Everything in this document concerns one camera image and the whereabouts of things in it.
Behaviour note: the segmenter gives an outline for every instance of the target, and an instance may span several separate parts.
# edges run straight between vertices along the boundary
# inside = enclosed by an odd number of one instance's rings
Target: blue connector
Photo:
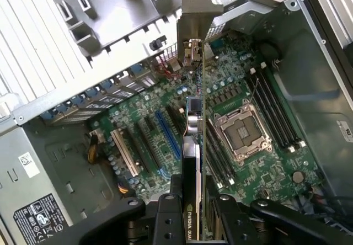
[[[171,145],[174,154],[176,156],[176,159],[180,159],[181,158],[181,150],[180,150],[180,146],[178,145],[176,139],[174,138],[174,135],[172,134],[172,132],[170,131],[168,124],[166,122],[166,120],[164,119],[164,116],[162,114],[161,111],[156,111],[155,113],[158,123],[161,126],[165,137],[167,138],[169,144]]]

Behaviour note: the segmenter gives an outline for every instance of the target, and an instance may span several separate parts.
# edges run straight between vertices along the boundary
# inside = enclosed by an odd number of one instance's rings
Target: yellow wire
[[[97,145],[90,146],[88,150],[88,162],[94,164],[97,158]]]
[[[122,192],[123,194],[126,194],[129,191],[123,187],[120,187],[120,186],[118,186],[118,187],[119,187],[120,192]]]

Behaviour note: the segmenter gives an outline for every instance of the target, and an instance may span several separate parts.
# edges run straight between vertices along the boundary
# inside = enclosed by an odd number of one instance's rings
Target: ram slot
[[[122,158],[124,159],[125,164],[126,164],[127,168],[129,169],[131,175],[133,177],[137,176],[140,173],[140,171],[139,171],[138,167],[136,166],[135,161],[133,161],[133,158],[130,154],[130,151],[127,148],[127,146],[124,142],[124,139],[122,138],[122,135],[120,134],[119,130],[114,130],[114,131],[110,132],[110,134],[111,134],[117,148],[119,149],[120,154],[121,154]]]
[[[256,76],[258,77],[259,89],[263,93],[264,98],[265,98],[268,106],[270,107],[274,118],[276,119],[276,123],[277,123],[277,125],[279,127],[280,132],[282,133],[282,136],[284,137],[284,139],[285,139],[286,143],[288,144],[288,146],[290,146],[291,145],[291,138],[289,137],[289,134],[288,134],[286,126],[285,126],[285,123],[281,119],[281,115],[276,110],[275,101],[272,99],[272,97],[270,95],[270,92],[269,92],[269,89],[268,89],[268,85],[266,84],[266,82],[261,77],[261,73],[257,73]]]
[[[233,176],[235,179],[237,177],[237,174],[233,168],[233,165],[231,163],[231,160],[229,159],[229,154],[228,152],[222,147],[222,145],[219,143],[219,136],[217,135],[217,132],[215,130],[214,125],[212,124],[212,121],[210,119],[206,119],[206,133],[210,136],[210,139],[213,142],[213,146],[216,147],[217,152],[221,156],[224,164],[226,165],[227,169],[229,170],[230,174]]]
[[[216,179],[217,184],[221,183],[222,186],[230,187],[231,184],[229,183],[227,177],[224,175],[222,171],[222,165],[219,163],[215,155],[213,154],[213,150],[211,146],[206,142],[206,164],[210,168],[210,171],[214,178]]]
[[[288,140],[283,136],[281,132],[281,126],[276,119],[277,116],[275,115],[271,104],[269,104],[268,99],[261,89],[261,84],[259,83],[257,76],[250,76],[248,79],[248,85],[254,95],[255,100],[257,101],[258,106],[266,118],[266,122],[269,125],[275,140],[280,147],[287,148],[289,146]]]
[[[152,170],[149,167],[148,160],[146,159],[145,154],[143,153],[141,147],[138,145],[138,142],[134,138],[134,136],[131,133],[130,129],[126,128],[124,131],[125,131],[124,133],[126,134],[127,139],[129,141],[131,141],[131,143],[133,145],[133,148],[136,149],[136,151],[138,153],[138,156],[139,156],[139,159],[141,161],[142,167],[145,169],[146,172],[151,173]]]
[[[140,133],[142,142],[146,145],[148,153],[151,156],[154,165],[156,165],[157,169],[161,169],[162,165],[158,159],[158,156],[155,153],[153,147],[151,146],[151,143],[148,141],[147,135],[145,134],[145,132],[143,132],[141,125],[139,123],[135,123],[135,127]]]
[[[175,154],[176,159],[179,160],[181,158],[180,145],[177,143],[176,139],[174,138],[173,133],[171,132],[170,128],[168,127],[168,124],[167,124],[162,112],[158,110],[158,111],[156,111],[155,115],[156,115],[156,118],[158,120],[160,127],[163,130],[165,138],[168,140],[170,146],[172,147],[172,150]]]
[[[268,84],[268,78],[264,73],[260,73],[260,78],[264,82],[264,84],[267,86],[268,89],[268,95],[271,96],[272,101],[274,102],[274,107],[276,108],[278,115],[282,119],[283,125],[287,130],[287,133],[291,139],[292,143],[299,142],[301,139],[298,137],[297,132],[295,131],[291,121],[288,118],[288,115],[286,114],[278,96],[273,90],[273,87]]]

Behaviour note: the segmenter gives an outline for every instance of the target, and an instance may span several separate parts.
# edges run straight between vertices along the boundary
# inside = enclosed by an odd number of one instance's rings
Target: warning label
[[[38,244],[68,227],[52,194],[17,210],[13,219],[28,245]]]

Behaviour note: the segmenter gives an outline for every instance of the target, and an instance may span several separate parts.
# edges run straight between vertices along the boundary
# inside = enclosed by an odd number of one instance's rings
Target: pci express slot
[[[147,173],[151,173],[151,168],[149,167],[148,164],[148,160],[146,159],[145,154],[143,153],[142,149],[140,148],[140,146],[138,145],[136,139],[134,138],[134,136],[132,135],[131,131],[129,128],[125,129],[125,132],[127,139],[132,143],[134,149],[136,149],[139,159],[141,161],[142,167],[145,169],[145,171]]]
[[[170,119],[172,120],[173,125],[175,126],[176,130],[178,131],[178,133],[180,135],[182,135],[185,131],[185,127],[183,127],[183,125],[181,124],[182,121],[178,120],[178,117],[176,115],[176,113],[174,112],[173,108],[171,106],[166,106],[165,110],[167,111]]]
[[[162,112],[158,110],[158,111],[156,111],[155,115],[156,115],[156,118],[158,120],[159,125],[161,126],[161,128],[163,130],[165,137],[167,138],[170,146],[172,147],[172,150],[173,150],[176,158],[180,159],[181,151],[180,151],[179,144],[177,143],[170,128],[168,127],[168,124],[167,124],[166,120],[164,119]]]
[[[158,159],[158,156],[155,153],[153,147],[151,146],[151,143],[149,142],[147,135],[145,134],[145,132],[143,132],[143,128],[141,127],[141,125],[138,122],[135,123],[135,127],[138,130],[138,132],[140,133],[142,142],[146,145],[148,153],[151,156],[154,165],[156,165],[157,169],[161,169],[162,165],[161,165],[161,163]]]
[[[281,148],[290,148],[298,142],[298,137],[286,117],[282,104],[266,81],[262,72],[255,72],[248,79],[248,84],[258,106],[263,111],[271,132]]]
[[[117,148],[120,151],[120,154],[122,156],[122,158],[125,161],[125,164],[127,166],[127,168],[129,169],[131,175],[133,177],[137,176],[139,174],[139,170],[137,168],[137,166],[135,165],[135,162],[133,161],[133,158],[131,157],[130,151],[128,150],[124,139],[122,138],[122,135],[119,133],[119,130],[114,130],[112,132],[110,132]]]
[[[209,119],[206,119],[206,136],[211,140],[211,146],[215,148],[216,153],[219,155],[219,158],[222,161],[225,169],[229,172],[230,175],[232,175],[232,178],[235,179],[237,174],[232,166],[231,160],[228,157],[228,152],[219,143],[217,132],[211,120]]]

